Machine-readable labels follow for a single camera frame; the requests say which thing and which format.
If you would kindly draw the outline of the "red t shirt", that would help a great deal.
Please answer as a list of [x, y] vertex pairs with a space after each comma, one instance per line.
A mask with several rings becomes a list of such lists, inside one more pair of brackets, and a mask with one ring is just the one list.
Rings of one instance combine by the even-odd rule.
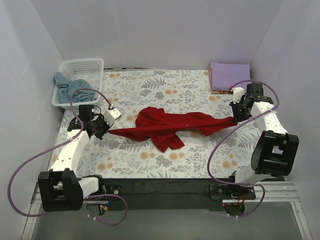
[[165, 152], [168, 148], [176, 150], [185, 146], [177, 132], [198, 131], [207, 137], [236, 125], [231, 116], [214, 118], [202, 112], [166, 113], [162, 108], [149, 106], [138, 113], [135, 127], [113, 129], [108, 132], [137, 142], [151, 139], [158, 150]]

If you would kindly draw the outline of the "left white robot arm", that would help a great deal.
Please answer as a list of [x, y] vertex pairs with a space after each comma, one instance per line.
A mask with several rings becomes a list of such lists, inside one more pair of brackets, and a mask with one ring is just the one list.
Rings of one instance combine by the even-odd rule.
[[94, 174], [78, 179], [76, 171], [91, 136], [102, 139], [121, 113], [115, 108], [109, 108], [105, 113], [94, 113], [93, 109], [94, 105], [79, 106], [79, 114], [67, 128], [67, 136], [71, 141], [62, 147], [50, 169], [42, 171], [38, 176], [45, 212], [77, 211], [88, 196], [95, 200], [106, 196], [102, 176]]

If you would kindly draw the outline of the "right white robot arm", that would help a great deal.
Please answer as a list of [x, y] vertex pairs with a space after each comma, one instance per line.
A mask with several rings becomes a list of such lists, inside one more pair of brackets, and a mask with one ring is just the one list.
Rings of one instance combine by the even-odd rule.
[[246, 89], [233, 87], [230, 91], [233, 94], [230, 106], [235, 122], [255, 120], [260, 131], [250, 164], [228, 177], [231, 183], [226, 186], [227, 195], [237, 199], [243, 195], [245, 188], [262, 180], [288, 176], [300, 140], [280, 123], [274, 102], [264, 95], [262, 84], [250, 83]]

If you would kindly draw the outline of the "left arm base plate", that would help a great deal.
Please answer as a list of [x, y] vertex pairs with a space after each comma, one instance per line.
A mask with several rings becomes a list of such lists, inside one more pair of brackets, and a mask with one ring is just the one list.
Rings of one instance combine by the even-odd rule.
[[100, 185], [81, 185], [83, 198], [85, 200], [108, 200], [110, 196], [104, 195], [120, 195], [121, 188], [119, 186]]

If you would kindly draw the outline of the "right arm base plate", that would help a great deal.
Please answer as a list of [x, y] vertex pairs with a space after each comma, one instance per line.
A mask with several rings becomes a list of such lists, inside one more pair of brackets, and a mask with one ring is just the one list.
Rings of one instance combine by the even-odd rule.
[[210, 184], [208, 194], [212, 200], [255, 200], [256, 194], [253, 187], [230, 184]]

